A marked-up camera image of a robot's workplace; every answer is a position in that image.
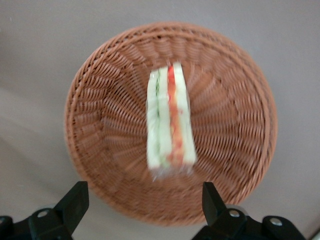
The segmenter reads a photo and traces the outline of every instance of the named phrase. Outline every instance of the metal screw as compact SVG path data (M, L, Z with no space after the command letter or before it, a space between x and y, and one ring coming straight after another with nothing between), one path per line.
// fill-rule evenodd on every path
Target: metal screw
M229 214L230 214L231 217L234 217L234 218L240 217L240 213L237 212L236 210L230 210Z
M282 226L282 221L280 221L278 218L273 217L273 218L270 219L270 222L273 225L276 225L276 226L279 226L279 227Z
M44 210L38 213L37 217L42 218L48 214L48 210Z

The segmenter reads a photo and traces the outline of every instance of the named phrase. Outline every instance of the gray table surface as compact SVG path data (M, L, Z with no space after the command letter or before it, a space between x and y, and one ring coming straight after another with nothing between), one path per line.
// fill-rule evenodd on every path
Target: gray table surface
M310 236L320 227L319 0L0 0L0 215L22 220L79 180L63 129L72 79L103 42L157 21L217 31L261 67L277 106L277 146L241 206L258 221L288 218ZM187 240L202 226L154 226L90 200L76 240Z

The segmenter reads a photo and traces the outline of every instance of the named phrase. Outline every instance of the woven texture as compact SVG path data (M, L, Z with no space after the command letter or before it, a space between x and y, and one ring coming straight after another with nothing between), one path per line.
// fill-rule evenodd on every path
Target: woven texture
M146 100L151 70L179 61L190 99L198 162L190 176L152 180ZM253 60L228 38L180 22L127 30L99 47L68 93L65 134L73 163L110 206L163 226L200 223L202 184L238 204L266 173L277 116Z

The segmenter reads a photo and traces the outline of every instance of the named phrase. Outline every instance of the brown basket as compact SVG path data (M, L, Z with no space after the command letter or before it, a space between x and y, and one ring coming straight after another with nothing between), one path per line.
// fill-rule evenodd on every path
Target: brown basket
M179 61L190 98L198 162L191 176L153 182L146 160L151 70ZM77 72L65 134L79 174L116 210L159 225L204 221L202 184L238 204L260 183L274 154L277 115L261 70L228 38L161 22L100 46Z

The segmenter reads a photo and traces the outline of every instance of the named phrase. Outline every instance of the plastic wrap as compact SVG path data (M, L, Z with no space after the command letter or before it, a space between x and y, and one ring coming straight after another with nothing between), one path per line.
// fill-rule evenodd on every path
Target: plastic wrap
M147 164L154 179L190 174L197 161L186 83L179 62L150 73Z

